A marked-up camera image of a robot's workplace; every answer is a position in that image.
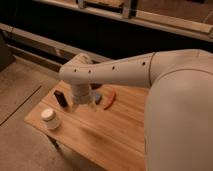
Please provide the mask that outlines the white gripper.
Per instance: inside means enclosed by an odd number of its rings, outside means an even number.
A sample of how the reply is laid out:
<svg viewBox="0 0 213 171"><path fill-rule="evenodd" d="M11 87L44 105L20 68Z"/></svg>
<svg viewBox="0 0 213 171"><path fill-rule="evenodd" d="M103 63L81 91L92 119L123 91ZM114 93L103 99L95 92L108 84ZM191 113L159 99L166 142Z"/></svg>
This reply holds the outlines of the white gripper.
<svg viewBox="0 0 213 171"><path fill-rule="evenodd" d="M88 104L92 111L97 111L97 105L92 101L92 90L89 84L72 85L71 112L75 112L79 104Z"/></svg>

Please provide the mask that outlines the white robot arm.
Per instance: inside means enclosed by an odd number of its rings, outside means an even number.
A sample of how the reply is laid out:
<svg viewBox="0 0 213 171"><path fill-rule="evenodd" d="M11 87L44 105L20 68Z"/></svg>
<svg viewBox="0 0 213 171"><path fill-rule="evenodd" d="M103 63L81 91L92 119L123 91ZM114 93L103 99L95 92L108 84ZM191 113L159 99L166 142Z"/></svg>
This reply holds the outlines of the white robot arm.
<svg viewBox="0 0 213 171"><path fill-rule="evenodd" d="M99 64L80 53L59 75L76 106L91 100L92 83L147 87L146 171L213 171L213 53L161 51Z"/></svg>

